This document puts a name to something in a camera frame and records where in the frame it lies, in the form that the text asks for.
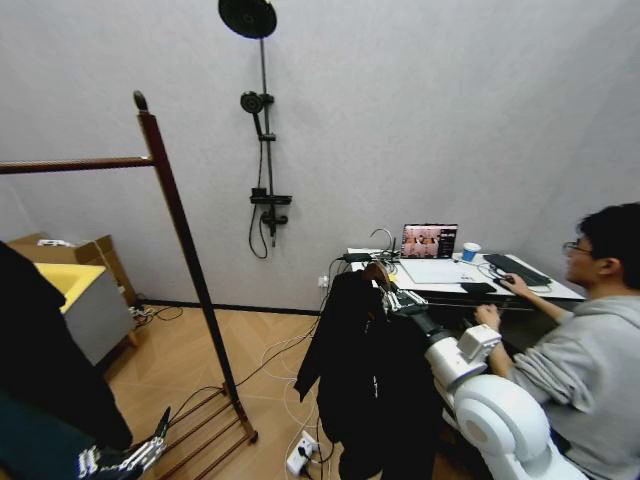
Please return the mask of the left gripper black wedge finger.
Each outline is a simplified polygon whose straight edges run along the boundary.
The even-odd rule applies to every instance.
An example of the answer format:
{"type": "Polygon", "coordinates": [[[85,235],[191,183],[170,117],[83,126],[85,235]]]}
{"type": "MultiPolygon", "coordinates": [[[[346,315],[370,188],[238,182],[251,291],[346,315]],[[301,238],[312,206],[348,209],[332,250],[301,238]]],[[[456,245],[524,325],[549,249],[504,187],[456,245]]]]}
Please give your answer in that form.
{"type": "Polygon", "coordinates": [[[100,451],[96,448],[85,449],[78,454],[77,465],[79,476],[93,476],[100,470],[100,451]]]}
{"type": "Polygon", "coordinates": [[[151,437],[133,450],[119,465],[120,472],[145,472],[163,454],[169,428],[171,408],[167,407],[151,437]]]}

